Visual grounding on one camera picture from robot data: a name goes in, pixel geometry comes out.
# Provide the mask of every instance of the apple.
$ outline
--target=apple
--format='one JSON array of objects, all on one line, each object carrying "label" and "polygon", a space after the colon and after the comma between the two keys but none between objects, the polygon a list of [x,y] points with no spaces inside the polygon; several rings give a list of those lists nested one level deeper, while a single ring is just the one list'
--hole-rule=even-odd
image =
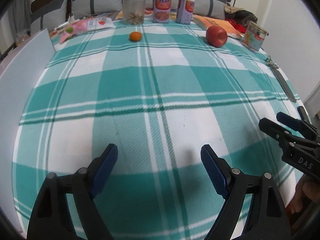
[{"label": "apple", "polygon": [[226,44],[228,34],[224,28],[213,25],[207,29],[205,37],[211,46],[219,48]]}]

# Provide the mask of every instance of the plaid bedspread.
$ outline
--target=plaid bedspread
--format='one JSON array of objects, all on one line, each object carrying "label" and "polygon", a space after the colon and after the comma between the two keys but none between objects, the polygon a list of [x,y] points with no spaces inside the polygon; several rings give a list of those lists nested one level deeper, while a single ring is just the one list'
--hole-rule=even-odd
[{"label": "plaid bedspread", "polygon": [[[128,40],[133,31],[143,34],[140,42]],[[287,99],[263,51],[230,38],[217,49],[204,37],[193,23],[116,21],[113,29],[55,44],[14,147],[13,192],[24,235],[47,173],[74,173],[109,143],[118,146],[119,158],[95,203],[117,240],[205,237],[223,199],[201,163],[204,144],[244,173],[270,172],[289,202],[293,168],[258,122],[276,121],[279,111],[298,118],[302,102],[298,95],[297,103]],[[72,196],[68,201],[77,234],[85,238]]]}]

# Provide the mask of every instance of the canned food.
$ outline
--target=canned food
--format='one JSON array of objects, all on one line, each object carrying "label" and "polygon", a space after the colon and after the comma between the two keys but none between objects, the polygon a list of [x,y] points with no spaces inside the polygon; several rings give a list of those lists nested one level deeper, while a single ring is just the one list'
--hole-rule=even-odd
[{"label": "canned food", "polygon": [[155,0],[153,8],[154,23],[169,23],[171,0]]},{"label": "canned food", "polygon": [[265,37],[268,34],[269,33],[266,30],[262,29],[260,26],[250,21],[241,42],[250,49],[259,51]]},{"label": "canned food", "polygon": [[179,0],[176,23],[189,25],[192,19],[195,0]]}]

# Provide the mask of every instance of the tangerine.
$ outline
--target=tangerine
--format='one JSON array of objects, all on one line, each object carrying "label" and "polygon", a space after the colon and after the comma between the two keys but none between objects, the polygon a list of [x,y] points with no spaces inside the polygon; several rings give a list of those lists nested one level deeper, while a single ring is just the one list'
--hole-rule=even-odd
[{"label": "tangerine", "polygon": [[129,40],[130,41],[140,41],[142,38],[142,34],[140,32],[132,32],[130,33]]}]

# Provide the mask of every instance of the orange book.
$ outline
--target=orange book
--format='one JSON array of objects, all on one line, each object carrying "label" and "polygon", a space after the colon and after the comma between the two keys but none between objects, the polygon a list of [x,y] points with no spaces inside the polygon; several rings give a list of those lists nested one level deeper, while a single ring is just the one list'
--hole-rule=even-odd
[{"label": "orange book", "polygon": [[207,30],[210,26],[217,25],[226,30],[228,36],[236,39],[241,39],[240,32],[237,31],[229,22],[218,19],[209,18],[206,16],[193,15],[193,22],[196,23],[203,30]]}]

